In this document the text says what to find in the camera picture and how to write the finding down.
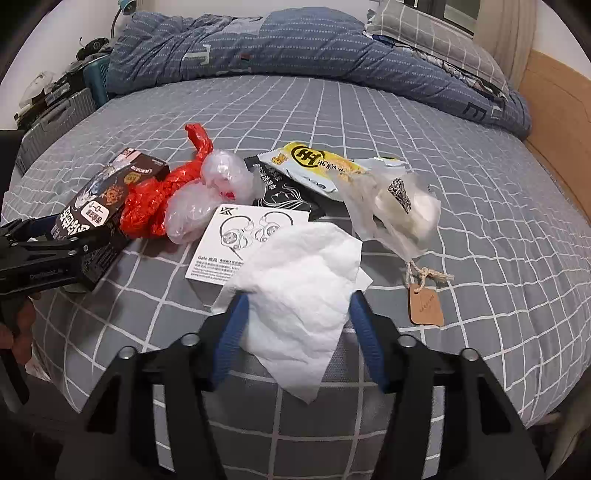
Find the white tissue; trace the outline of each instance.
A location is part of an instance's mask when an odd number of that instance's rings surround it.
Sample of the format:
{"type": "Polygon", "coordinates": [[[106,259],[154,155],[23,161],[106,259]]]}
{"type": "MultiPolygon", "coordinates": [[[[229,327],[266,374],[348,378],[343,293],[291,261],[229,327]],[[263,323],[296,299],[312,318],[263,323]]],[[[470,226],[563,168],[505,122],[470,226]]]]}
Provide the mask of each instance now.
{"type": "Polygon", "coordinates": [[[332,223],[282,228],[223,286],[212,313],[248,293],[241,346],[292,395],[310,403],[348,319],[349,299],[371,278],[359,268],[361,241],[332,223]]]}

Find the wooden bed frame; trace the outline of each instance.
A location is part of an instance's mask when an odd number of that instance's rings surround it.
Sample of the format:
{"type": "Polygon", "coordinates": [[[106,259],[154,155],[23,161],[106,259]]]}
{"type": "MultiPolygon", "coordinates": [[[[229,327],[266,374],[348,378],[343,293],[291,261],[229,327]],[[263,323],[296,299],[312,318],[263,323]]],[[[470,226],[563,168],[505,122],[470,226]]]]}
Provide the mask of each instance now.
{"type": "Polygon", "coordinates": [[[591,223],[591,80],[532,50],[519,91],[532,119],[525,145],[591,223]]]}

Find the brown label tag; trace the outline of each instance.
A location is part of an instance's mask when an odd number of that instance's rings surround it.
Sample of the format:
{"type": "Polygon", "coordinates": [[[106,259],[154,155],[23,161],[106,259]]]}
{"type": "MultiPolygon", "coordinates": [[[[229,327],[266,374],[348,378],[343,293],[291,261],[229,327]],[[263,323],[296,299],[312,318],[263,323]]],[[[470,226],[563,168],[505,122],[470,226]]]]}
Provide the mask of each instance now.
{"type": "Polygon", "coordinates": [[[418,288],[418,284],[411,283],[408,290],[411,322],[415,325],[437,325],[442,327],[443,312],[437,292],[430,288],[424,288],[419,293],[415,293],[416,288],[418,288]]]}

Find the metal bolt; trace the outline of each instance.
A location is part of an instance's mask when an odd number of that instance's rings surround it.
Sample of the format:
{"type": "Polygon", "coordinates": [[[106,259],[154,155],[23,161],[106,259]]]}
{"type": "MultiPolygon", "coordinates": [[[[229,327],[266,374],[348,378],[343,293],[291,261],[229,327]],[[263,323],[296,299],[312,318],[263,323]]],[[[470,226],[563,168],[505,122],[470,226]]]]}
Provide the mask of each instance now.
{"type": "Polygon", "coordinates": [[[480,358],[480,355],[473,348],[466,348],[462,351],[462,357],[470,362],[474,362],[480,358]]]}
{"type": "Polygon", "coordinates": [[[404,348],[412,348],[417,344],[417,339],[412,335],[401,335],[398,337],[398,343],[404,348]]]}
{"type": "Polygon", "coordinates": [[[135,348],[132,346],[124,346],[121,350],[119,350],[119,357],[125,360],[133,357],[135,355],[135,348]]]}
{"type": "Polygon", "coordinates": [[[181,343],[184,346],[193,346],[199,343],[199,336],[195,333],[188,333],[181,337],[181,343]]]}

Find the pillow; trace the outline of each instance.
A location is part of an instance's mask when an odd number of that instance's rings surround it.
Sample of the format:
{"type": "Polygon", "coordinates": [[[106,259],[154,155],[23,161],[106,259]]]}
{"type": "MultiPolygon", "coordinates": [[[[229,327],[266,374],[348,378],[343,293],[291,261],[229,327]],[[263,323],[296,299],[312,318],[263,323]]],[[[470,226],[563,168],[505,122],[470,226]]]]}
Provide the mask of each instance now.
{"type": "Polygon", "coordinates": [[[370,35],[385,35],[433,55],[509,95],[507,80],[491,54],[443,20],[396,0],[382,0],[366,30],[370,35]]]}

